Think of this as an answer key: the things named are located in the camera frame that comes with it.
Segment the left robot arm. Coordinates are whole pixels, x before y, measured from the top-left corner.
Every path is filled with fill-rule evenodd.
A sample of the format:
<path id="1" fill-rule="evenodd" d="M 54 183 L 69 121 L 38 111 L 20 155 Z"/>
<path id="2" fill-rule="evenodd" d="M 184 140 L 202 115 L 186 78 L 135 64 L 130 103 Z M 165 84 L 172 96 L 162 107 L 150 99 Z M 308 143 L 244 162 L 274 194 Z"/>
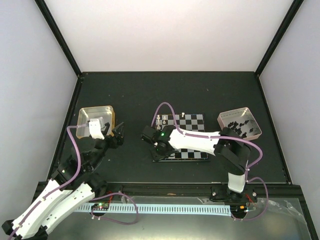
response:
<path id="1" fill-rule="evenodd" d="M 101 128 L 94 118 L 75 129 L 88 127 L 89 136 L 75 140 L 67 127 L 72 142 L 70 155 L 61 162 L 44 183 L 42 192 L 19 217 L 6 220 L 2 229 L 11 240 L 46 240 L 55 227 L 74 210 L 94 198 L 103 199 L 108 192 L 107 182 L 96 173 L 107 150 L 124 143 L 124 123 Z"/>

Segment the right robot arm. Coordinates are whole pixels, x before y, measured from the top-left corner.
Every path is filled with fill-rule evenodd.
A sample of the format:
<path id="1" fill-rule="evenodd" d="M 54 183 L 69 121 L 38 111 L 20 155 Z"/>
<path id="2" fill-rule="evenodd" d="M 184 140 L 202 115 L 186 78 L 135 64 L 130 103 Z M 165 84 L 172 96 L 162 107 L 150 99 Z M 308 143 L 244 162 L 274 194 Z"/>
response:
<path id="1" fill-rule="evenodd" d="M 146 126 L 141 139 L 152 145 L 150 152 L 155 162 L 167 159 L 182 149 L 217 156 L 227 171 L 228 198 L 238 202 L 246 195 L 246 167 L 251 148 L 232 129 L 225 127 L 220 132 L 198 132 L 173 125 L 166 125 L 162 130 Z"/>

